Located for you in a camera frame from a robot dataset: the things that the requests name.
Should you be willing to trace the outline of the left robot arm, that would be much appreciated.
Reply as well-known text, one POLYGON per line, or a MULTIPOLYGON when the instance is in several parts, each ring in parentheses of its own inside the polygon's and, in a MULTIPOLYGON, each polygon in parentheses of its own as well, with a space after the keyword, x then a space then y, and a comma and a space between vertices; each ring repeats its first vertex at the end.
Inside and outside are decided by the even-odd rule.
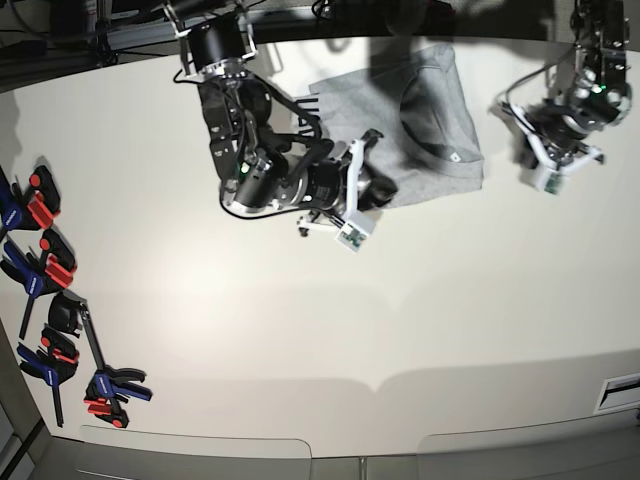
POLYGON ((568 176, 605 153, 586 143, 596 131, 619 125, 630 113, 633 90, 627 81, 630 26, 622 1, 576 1, 571 15, 574 40, 557 60, 516 80, 500 102, 524 135, 521 165, 539 175, 568 176), (538 75, 571 62, 572 76, 530 109, 511 94, 538 75))

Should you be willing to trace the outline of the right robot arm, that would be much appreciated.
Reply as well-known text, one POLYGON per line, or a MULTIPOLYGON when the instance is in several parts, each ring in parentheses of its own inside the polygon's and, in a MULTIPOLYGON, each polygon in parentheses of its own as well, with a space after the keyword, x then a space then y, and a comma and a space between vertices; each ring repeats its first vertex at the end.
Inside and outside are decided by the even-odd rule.
POLYGON ((319 119, 251 71, 257 55, 244 3, 205 19, 223 1, 165 1, 180 44, 175 83, 198 88, 224 213, 258 221, 290 213, 305 237, 327 230, 353 250, 374 232, 371 211, 388 204, 395 183, 368 156, 382 139, 370 128, 344 148, 319 119))

